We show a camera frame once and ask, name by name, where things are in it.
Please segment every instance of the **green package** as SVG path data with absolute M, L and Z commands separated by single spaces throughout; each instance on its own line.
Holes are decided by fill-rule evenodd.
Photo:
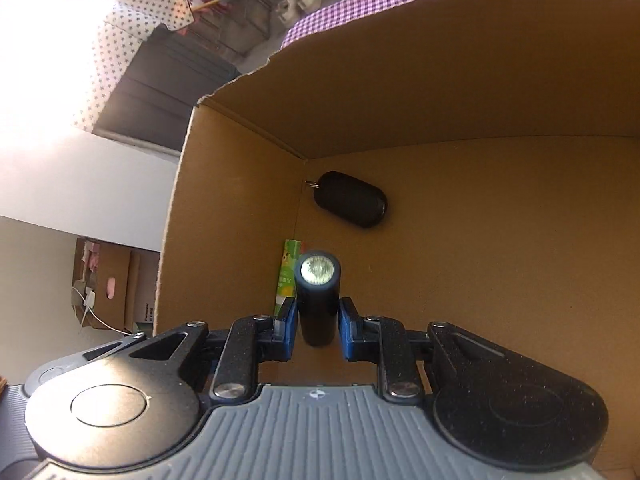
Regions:
M 280 263 L 280 275 L 278 277 L 278 289 L 276 290 L 276 306 L 273 309 L 274 316 L 278 315 L 285 298 L 295 297 L 296 284 L 293 279 L 293 269 L 296 262 L 305 251 L 305 245 L 298 240 L 285 240 Z

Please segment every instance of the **cardboard box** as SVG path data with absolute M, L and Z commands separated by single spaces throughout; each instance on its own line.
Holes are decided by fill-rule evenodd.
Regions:
M 91 272 L 85 264 L 83 257 L 86 254 L 84 247 L 85 242 L 97 244 L 99 246 L 98 265 L 95 272 Z M 73 283 L 77 280 L 83 280 L 86 286 L 89 286 L 95 292 L 95 303 L 93 310 L 101 320 L 118 330 L 126 328 L 125 310 L 127 299 L 127 287 L 134 286 L 135 280 L 129 283 L 129 267 L 131 263 L 131 248 L 100 242 L 87 240 L 86 238 L 78 238 L 76 241 L 76 258 L 74 260 Z M 114 280 L 113 296 L 108 295 L 107 284 L 109 280 Z M 72 292 L 72 300 L 77 300 L 78 294 Z M 78 301 L 73 301 L 76 317 L 78 321 L 84 322 L 82 326 L 91 326 L 108 330 L 100 323 L 91 313 L 84 316 L 84 306 L 78 305 Z
M 92 246 L 99 251 L 95 272 L 88 268 L 88 253 Z M 73 283 L 82 280 L 85 286 L 94 290 L 93 310 L 101 320 L 118 330 L 138 332 L 139 323 L 153 323 L 154 320 L 159 259 L 160 254 L 153 251 L 78 238 Z M 112 298 L 107 294 L 110 278 L 115 280 Z M 84 294 L 84 287 L 79 291 Z M 72 292 L 72 304 L 82 326 L 108 330 L 90 312 L 85 316 L 81 303 L 78 293 Z
M 448 320 L 586 381 L 600 468 L 640 449 L 640 0 L 417 0 L 307 36 L 194 110 L 156 329 L 270 314 L 282 243 L 334 253 L 343 295 L 414 330 Z M 382 189 L 363 230 L 325 171 Z M 264 380 L 372 383 L 298 339 Z

